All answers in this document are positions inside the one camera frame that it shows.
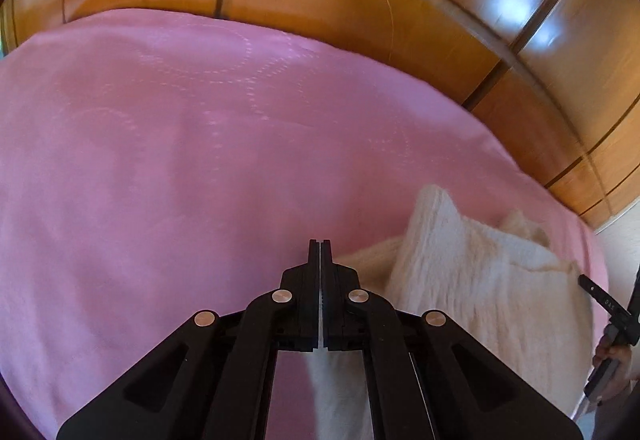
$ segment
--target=fuzzy white fabric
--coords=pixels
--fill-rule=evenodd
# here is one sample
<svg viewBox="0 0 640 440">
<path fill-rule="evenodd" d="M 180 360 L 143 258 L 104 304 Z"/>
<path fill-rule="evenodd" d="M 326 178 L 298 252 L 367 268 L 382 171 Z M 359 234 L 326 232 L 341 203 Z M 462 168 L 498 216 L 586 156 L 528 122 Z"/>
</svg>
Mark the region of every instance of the fuzzy white fabric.
<svg viewBox="0 0 640 440">
<path fill-rule="evenodd" d="M 520 212 L 493 229 L 425 187 L 406 235 L 338 258 L 364 288 L 405 312 L 447 313 L 526 382 L 570 414 L 590 368 L 592 323 L 574 262 L 548 250 Z M 309 369 L 319 440 L 372 438 L 359 352 L 316 350 Z"/>
</svg>

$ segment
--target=wooden wall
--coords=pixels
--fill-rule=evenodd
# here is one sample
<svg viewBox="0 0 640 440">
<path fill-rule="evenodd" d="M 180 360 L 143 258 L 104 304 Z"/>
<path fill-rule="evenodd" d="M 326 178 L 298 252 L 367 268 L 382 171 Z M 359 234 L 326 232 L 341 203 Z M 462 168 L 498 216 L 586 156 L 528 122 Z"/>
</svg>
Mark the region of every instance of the wooden wall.
<svg viewBox="0 0 640 440">
<path fill-rule="evenodd" d="M 123 7 L 270 26 L 428 81 L 594 227 L 640 195 L 639 0 L 6 0 L 2 38 Z"/>
</svg>

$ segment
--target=hand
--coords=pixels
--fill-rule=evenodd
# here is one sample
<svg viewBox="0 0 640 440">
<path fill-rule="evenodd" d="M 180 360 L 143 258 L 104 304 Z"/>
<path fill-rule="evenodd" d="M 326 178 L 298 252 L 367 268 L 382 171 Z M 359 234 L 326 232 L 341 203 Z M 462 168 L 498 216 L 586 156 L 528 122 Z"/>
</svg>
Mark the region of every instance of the hand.
<svg viewBox="0 0 640 440">
<path fill-rule="evenodd" d="M 611 346 L 611 340 L 603 336 L 593 356 L 593 367 L 597 368 L 605 359 L 620 361 L 616 373 L 602 393 L 602 399 L 609 400 L 623 391 L 631 380 L 631 346 Z"/>
</svg>

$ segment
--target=metal screw head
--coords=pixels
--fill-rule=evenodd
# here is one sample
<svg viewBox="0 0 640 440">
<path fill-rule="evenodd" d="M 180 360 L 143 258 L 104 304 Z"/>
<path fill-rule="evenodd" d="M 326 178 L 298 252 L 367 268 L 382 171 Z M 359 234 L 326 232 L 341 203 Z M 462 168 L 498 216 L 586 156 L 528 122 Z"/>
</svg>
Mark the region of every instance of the metal screw head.
<svg viewBox="0 0 640 440">
<path fill-rule="evenodd" d="M 193 318 L 193 321 L 198 326 L 210 326 L 213 324 L 213 321 L 216 320 L 216 315 L 213 312 L 204 311 L 198 312 L 196 317 Z"/>
<path fill-rule="evenodd" d="M 431 326 L 442 326 L 447 322 L 447 317 L 442 312 L 428 312 L 427 315 L 424 316 L 424 320 L 427 321 L 428 325 Z"/>
<path fill-rule="evenodd" d="M 366 290 L 357 288 L 349 292 L 349 299 L 354 303 L 364 303 L 369 299 L 369 293 Z"/>
<path fill-rule="evenodd" d="M 293 294 L 289 290 L 280 289 L 271 294 L 271 299 L 276 303 L 288 303 L 292 298 Z"/>
</svg>

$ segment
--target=bed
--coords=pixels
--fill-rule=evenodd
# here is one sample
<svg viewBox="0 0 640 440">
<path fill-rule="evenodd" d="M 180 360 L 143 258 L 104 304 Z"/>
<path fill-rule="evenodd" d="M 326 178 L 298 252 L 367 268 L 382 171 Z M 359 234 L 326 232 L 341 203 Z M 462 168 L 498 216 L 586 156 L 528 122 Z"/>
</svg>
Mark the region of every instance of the bed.
<svg viewBox="0 0 640 440">
<path fill-rule="evenodd" d="M 607 287 L 592 231 L 471 114 L 300 36 L 104 12 L 0 62 L 0 121 L 0 373 L 47 439 L 195 311 L 277 287 L 310 238 L 340 256 L 402 234 L 426 184 L 489 226 L 521 210 Z M 268 438 L 314 438 L 312 406 L 280 356 Z"/>
</svg>

